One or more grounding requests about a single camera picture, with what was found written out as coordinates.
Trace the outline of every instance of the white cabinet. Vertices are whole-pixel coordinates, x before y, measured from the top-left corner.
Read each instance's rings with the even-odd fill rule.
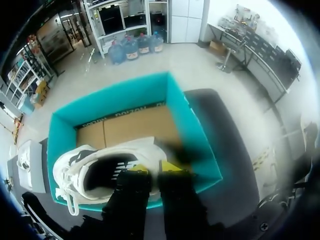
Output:
[[[171,0],[171,43],[197,43],[204,0]]]
[[[189,1],[188,0],[173,0],[172,1],[172,16],[188,17]]]
[[[197,43],[199,40],[201,19],[188,17],[188,24],[186,28],[186,43]]]
[[[202,19],[203,11],[204,11],[204,0],[189,0],[188,17],[195,18],[195,19]]]
[[[183,16],[172,16],[171,20],[171,43],[185,43],[188,27],[188,18]]]

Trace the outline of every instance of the stool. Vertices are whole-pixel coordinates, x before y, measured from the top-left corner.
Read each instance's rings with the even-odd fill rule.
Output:
[[[238,46],[234,46],[234,44],[230,44],[230,43],[228,43],[228,42],[222,43],[223,46],[227,49],[228,53],[226,54],[226,57],[225,57],[224,62],[218,62],[218,63],[216,63],[216,64],[215,64],[216,67],[217,67],[218,69],[220,69],[221,71],[227,73],[227,74],[231,73],[231,72],[232,72],[232,69],[227,66],[227,62],[228,62],[228,60],[229,60],[230,54],[231,54],[231,52],[232,52],[233,54],[236,54],[236,53],[238,52],[238,50],[245,45],[245,43],[246,43],[245,41],[242,41],[242,42],[240,43],[240,45],[238,45]]]

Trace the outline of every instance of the white sneaker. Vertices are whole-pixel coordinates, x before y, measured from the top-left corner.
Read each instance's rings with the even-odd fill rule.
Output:
[[[66,152],[55,162],[53,177],[71,215],[79,214],[79,204],[107,203],[114,192],[122,169],[142,164],[156,179],[159,161],[167,161],[166,153],[155,145],[154,137],[144,137],[116,146],[96,150],[89,145]]]

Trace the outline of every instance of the cardboard box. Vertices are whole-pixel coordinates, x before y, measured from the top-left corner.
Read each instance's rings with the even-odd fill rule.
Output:
[[[221,56],[226,54],[226,48],[222,42],[211,41],[210,49]]]
[[[45,104],[45,101],[46,101],[47,97],[45,94],[41,94],[38,98],[37,98],[37,101],[33,104],[34,107],[36,109],[39,109],[41,108],[44,104]]]
[[[46,91],[47,89],[47,82],[46,81],[41,81],[40,84],[38,85],[38,87],[35,90],[36,94],[42,94],[43,92]]]
[[[53,166],[62,154],[83,144],[102,149],[150,136],[165,144],[183,146],[186,151],[197,149],[203,153],[184,166],[197,175],[194,183],[197,193],[222,179],[200,122],[173,76],[163,72],[101,89],[52,114],[47,167],[53,200],[66,205],[63,198],[56,198],[58,186],[53,176]],[[162,201],[159,199],[149,201],[147,207],[161,205]],[[80,205],[79,208],[101,211],[103,206]]]

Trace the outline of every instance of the screw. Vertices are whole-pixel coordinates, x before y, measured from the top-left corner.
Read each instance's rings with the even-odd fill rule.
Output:
[[[260,230],[261,230],[262,232],[267,231],[268,228],[269,228],[269,225],[268,225],[268,223],[266,223],[266,222],[264,222],[264,223],[262,223],[262,224],[260,225]]]

